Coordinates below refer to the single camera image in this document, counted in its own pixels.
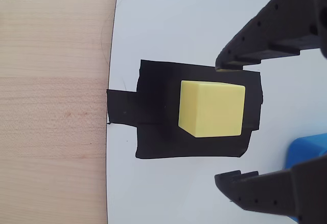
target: blue object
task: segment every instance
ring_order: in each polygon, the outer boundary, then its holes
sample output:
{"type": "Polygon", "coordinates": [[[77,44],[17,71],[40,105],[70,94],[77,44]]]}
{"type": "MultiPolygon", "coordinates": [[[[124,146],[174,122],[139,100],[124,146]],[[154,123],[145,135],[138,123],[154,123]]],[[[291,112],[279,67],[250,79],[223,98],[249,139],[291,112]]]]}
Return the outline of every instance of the blue object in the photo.
{"type": "Polygon", "coordinates": [[[296,139],[288,149],[285,169],[324,154],[327,154],[327,133],[296,139]]]}

